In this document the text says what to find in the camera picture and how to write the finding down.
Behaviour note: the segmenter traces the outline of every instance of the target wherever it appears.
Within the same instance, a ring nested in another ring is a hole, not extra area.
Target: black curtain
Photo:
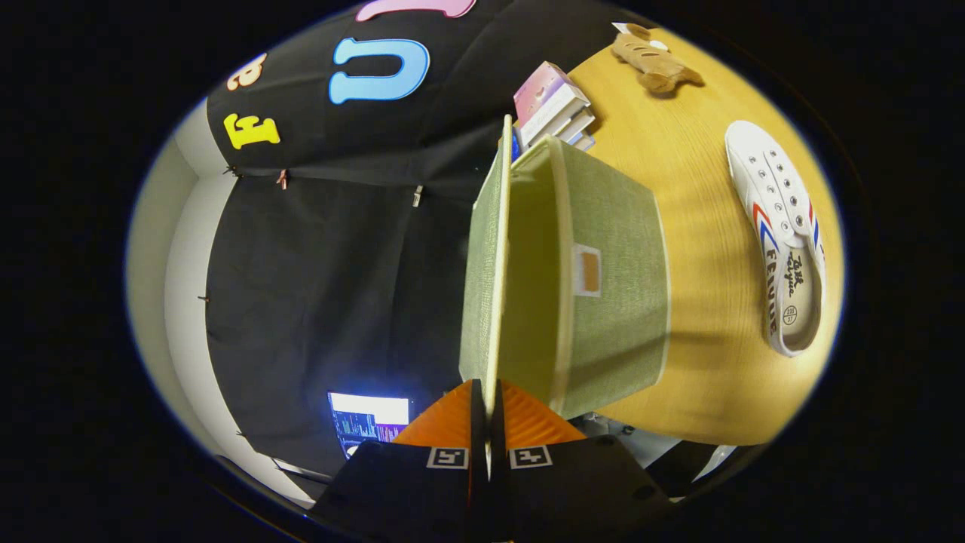
[[[415,415],[461,382],[472,203],[512,94],[542,61],[569,71],[607,46],[613,21],[653,26],[586,0],[552,9],[480,0],[455,19],[401,12],[356,22],[356,11],[267,51],[255,84],[219,85],[207,101],[218,147],[240,176],[208,267],[218,384],[258,452],[327,474],[345,461],[328,390],[410,398]],[[400,67],[390,56],[335,65],[348,37],[424,44],[425,80],[400,100],[333,104],[332,73]],[[231,113],[273,119],[281,143],[236,150],[222,124]],[[283,168],[287,190],[274,183]]]

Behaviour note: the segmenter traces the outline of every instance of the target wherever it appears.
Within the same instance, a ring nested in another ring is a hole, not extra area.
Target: white sneaker
[[[764,258],[771,347],[795,357],[811,345],[824,305],[824,245],[804,182],[761,127],[735,121],[724,135],[737,195]]]

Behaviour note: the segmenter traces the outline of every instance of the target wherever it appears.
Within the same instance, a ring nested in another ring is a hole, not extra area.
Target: white wall
[[[134,339],[158,393],[195,439],[221,454],[184,395],[164,327],[164,270],[179,210],[198,182],[174,140],[154,161],[138,197],[127,237],[126,289]]]
[[[303,507],[314,502],[267,456],[240,437],[207,350],[207,263],[235,177],[221,157],[200,103],[169,139],[146,179],[127,254],[134,336],[158,391],[212,454],[230,458]]]

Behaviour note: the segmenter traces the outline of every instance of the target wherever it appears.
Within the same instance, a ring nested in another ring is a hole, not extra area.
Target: blue letter u
[[[335,47],[335,64],[344,64],[355,57],[396,55],[402,68],[388,77],[349,77],[336,72],[328,82],[328,98],[332,103],[346,100],[398,100],[419,88],[428,72],[428,49],[412,40],[371,40],[357,42],[345,38]]]

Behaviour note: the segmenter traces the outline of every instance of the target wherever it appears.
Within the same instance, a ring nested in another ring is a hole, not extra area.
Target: shoe insole
[[[813,329],[819,318],[820,291],[817,270],[811,254],[805,249],[791,249],[787,267],[781,280],[785,303],[781,315],[785,344],[790,349],[804,349],[813,339]]]

